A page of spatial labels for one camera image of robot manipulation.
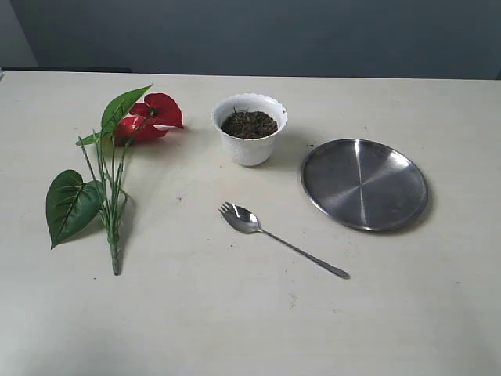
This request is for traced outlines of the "stainless steel spork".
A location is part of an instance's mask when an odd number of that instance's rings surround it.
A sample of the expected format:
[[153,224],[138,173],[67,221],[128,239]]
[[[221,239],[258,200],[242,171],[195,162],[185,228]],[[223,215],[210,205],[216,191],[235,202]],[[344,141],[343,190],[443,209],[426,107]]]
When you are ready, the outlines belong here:
[[226,201],[219,209],[219,213],[225,219],[225,221],[235,230],[244,233],[263,233],[274,240],[277,240],[281,244],[286,245],[291,248],[299,255],[307,258],[311,262],[314,262],[316,265],[324,268],[328,272],[340,277],[342,279],[348,280],[351,278],[348,272],[337,268],[336,266],[330,265],[328,262],[324,262],[320,258],[316,258],[314,255],[310,255],[306,251],[301,250],[300,248],[288,243],[287,241],[277,237],[276,235],[270,233],[267,230],[264,230],[261,227],[261,223],[259,222],[258,217],[251,211],[246,208],[240,207],[239,205],[235,205]]

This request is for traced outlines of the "dark brown potting soil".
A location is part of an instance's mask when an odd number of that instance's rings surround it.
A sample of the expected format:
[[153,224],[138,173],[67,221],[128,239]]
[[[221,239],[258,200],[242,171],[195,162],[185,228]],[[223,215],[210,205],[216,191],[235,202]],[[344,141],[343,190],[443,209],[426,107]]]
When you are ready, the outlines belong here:
[[233,111],[223,122],[221,130],[239,139],[260,139],[278,130],[277,122],[262,111]]

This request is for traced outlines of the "white plastic flower pot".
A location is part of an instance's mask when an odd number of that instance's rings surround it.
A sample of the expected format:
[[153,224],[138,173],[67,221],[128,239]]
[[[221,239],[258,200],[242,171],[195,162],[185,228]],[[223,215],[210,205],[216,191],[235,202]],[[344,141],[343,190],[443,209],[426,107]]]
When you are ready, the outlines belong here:
[[[235,112],[260,111],[272,118],[277,130],[266,137],[242,139],[223,131],[224,121]],[[259,165],[269,159],[278,134],[287,124],[286,108],[276,99],[256,93],[235,94],[217,103],[211,112],[212,125],[218,130],[223,149],[232,161],[245,167]]]

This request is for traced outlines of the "artificial red anthurium plant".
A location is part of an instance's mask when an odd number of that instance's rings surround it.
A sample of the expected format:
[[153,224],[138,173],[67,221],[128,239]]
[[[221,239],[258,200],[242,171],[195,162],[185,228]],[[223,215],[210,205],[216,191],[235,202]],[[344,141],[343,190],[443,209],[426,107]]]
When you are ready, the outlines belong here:
[[52,247],[83,230],[94,219],[103,224],[114,275],[121,274],[119,248],[122,217],[130,199],[124,190],[125,158],[136,143],[148,143],[182,129],[179,105],[165,93],[151,93],[149,87],[133,89],[112,99],[101,117],[101,128],[80,138],[85,150],[94,146],[97,162],[88,163],[91,174],[67,169],[51,182],[45,199],[45,218]]

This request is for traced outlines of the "round stainless steel plate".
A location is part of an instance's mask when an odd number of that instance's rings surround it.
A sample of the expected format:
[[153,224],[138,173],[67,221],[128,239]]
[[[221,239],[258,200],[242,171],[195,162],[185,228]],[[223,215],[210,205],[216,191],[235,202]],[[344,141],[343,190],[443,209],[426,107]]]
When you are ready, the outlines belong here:
[[429,198],[427,181],[410,159],[365,139],[336,139],[316,147],[302,162],[301,185],[332,220],[373,232],[410,225]]

